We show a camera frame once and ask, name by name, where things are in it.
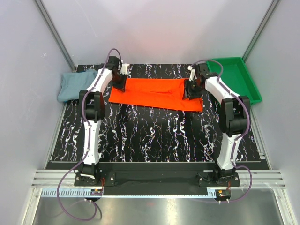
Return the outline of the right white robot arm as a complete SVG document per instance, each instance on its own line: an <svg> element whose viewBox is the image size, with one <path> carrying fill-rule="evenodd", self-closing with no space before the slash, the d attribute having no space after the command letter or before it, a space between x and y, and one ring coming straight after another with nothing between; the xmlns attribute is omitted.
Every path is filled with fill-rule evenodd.
<svg viewBox="0 0 300 225"><path fill-rule="evenodd" d="M222 132L220 154L212 172L200 177L207 184L227 186L236 179L236 157L240 142L250 129L250 99L230 89L219 74L201 72L196 63L188 66L190 77L184 81L183 99L194 100L206 90L220 103L219 128Z"/></svg>

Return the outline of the orange t shirt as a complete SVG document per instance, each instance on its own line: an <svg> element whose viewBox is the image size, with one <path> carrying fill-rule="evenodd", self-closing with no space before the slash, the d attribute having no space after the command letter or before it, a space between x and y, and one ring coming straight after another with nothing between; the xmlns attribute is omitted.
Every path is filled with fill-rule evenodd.
<svg viewBox="0 0 300 225"><path fill-rule="evenodd" d="M112 88L110 103L164 108L178 111L202 112L203 100L184 99L184 82L181 79L128 78L125 91Z"/></svg>

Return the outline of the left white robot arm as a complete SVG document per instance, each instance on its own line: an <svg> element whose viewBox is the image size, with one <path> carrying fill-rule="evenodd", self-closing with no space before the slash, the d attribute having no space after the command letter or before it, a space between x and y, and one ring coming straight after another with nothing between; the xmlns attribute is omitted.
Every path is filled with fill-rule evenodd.
<svg viewBox="0 0 300 225"><path fill-rule="evenodd" d="M99 129L105 117L104 91L109 83L125 92L129 64L123 64L116 56L109 56L100 66L92 84L79 92L82 119L84 124L84 152L78 166L75 186L96 186L104 182L99 168L98 141Z"/></svg>

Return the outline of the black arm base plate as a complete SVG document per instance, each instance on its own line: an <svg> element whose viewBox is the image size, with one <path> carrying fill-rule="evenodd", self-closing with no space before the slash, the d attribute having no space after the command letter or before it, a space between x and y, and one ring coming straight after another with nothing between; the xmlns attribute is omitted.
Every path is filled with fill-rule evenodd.
<svg viewBox="0 0 300 225"><path fill-rule="evenodd" d="M75 186L105 187L106 195L203 195L206 188L239 187L235 169L222 172L215 163L99 163L81 166Z"/></svg>

